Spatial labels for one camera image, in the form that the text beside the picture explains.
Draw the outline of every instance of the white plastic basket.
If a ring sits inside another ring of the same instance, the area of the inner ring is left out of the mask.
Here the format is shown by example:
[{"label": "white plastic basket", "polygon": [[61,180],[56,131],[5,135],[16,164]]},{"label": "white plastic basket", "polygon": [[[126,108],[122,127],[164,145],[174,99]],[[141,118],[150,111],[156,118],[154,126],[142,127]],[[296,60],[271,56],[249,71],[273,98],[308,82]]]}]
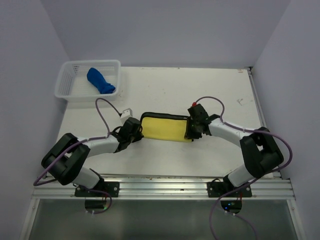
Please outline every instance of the white plastic basket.
[{"label": "white plastic basket", "polygon": [[[97,69],[108,83],[115,86],[113,93],[99,93],[87,79],[90,68]],[[69,102],[93,102],[97,98],[115,100],[121,84],[120,68],[118,60],[67,61],[60,69],[54,95]]]}]

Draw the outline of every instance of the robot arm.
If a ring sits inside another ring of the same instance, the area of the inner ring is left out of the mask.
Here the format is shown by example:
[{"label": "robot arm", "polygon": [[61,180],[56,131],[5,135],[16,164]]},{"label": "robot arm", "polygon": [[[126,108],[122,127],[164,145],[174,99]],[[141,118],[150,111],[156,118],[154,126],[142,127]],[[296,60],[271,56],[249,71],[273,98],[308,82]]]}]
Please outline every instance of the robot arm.
[{"label": "robot arm", "polygon": [[[244,164],[223,178],[225,191],[231,191],[254,178],[261,178],[284,161],[272,136],[239,131],[224,124],[219,115],[211,116],[201,104],[188,109],[185,138],[199,139],[202,134],[223,138],[241,148]],[[258,130],[269,130],[261,127]]]},{"label": "robot arm", "polygon": [[[49,173],[62,185],[73,183],[88,189],[103,190],[104,180],[95,171],[83,167],[85,160],[95,155],[125,150],[130,143],[142,139],[141,130],[140,121],[130,117],[118,132],[114,130],[108,138],[91,138],[87,142],[78,144],[58,160]],[[63,151],[82,140],[85,138],[66,133],[46,154],[41,165],[47,168]]]}]

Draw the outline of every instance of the white wall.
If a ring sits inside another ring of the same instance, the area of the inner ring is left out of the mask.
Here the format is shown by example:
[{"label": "white wall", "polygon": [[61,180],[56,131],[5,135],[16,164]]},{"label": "white wall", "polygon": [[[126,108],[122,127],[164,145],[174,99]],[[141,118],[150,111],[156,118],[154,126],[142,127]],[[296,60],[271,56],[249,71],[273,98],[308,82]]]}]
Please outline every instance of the white wall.
[{"label": "white wall", "polygon": [[253,68],[268,127],[293,148],[290,177],[308,239],[319,239],[320,1],[291,0]]},{"label": "white wall", "polygon": [[41,0],[71,60],[253,66],[290,0]]},{"label": "white wall", "polygon": [[39,0],[0,1],[0,239],[18,239],[65,104],[54,97],[68,61]]}]

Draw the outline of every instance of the white tabletop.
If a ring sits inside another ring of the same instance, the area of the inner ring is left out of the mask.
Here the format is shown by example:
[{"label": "white tabletop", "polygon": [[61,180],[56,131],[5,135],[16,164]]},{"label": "white tabletop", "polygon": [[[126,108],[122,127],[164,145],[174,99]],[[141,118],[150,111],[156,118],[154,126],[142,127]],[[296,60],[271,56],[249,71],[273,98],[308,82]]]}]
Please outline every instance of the white tabletop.
[{"label": "white tabletop", "polygon": [[[196,99],[215,96],[225,104],[226,121],[260,127],[245,69],[122,67],[121,74],[122,86],[112,103],[120,112],[131,108],[137,119],[144,112],[188,115],[187,109]],[[221,113],[220,104],[214,100],[204,99],[201,104],[209,115]],[[100,102],[99,106],[111,130],[121,125],[107,103]],[[94,102],[69,102],[58,138],[65,133],[94,137],[106,132]],[[119,153],[90,157],[84,166],[100,174],[223,177],[243,163],[240,148],[204,136],[193,142],[143,138]]]}]

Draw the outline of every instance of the glass panel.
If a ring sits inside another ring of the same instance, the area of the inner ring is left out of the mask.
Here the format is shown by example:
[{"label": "glass panel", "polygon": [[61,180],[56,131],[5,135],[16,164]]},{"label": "glass panel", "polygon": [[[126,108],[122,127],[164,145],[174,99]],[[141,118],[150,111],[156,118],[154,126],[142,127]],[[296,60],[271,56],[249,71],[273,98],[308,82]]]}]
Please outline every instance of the glass panel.
[{"label": "glass panel", "polygon": [[[30,240],[205,240],[212,239],[209,211],[213,200],[119,200],[105,213],[85,213],[83,199],[40,201]],[[297,239],[286,200],[247,200],[239,213],[257,230],[260,240]],[[221,240],[255,239],[241,219],[213,214]]]}]

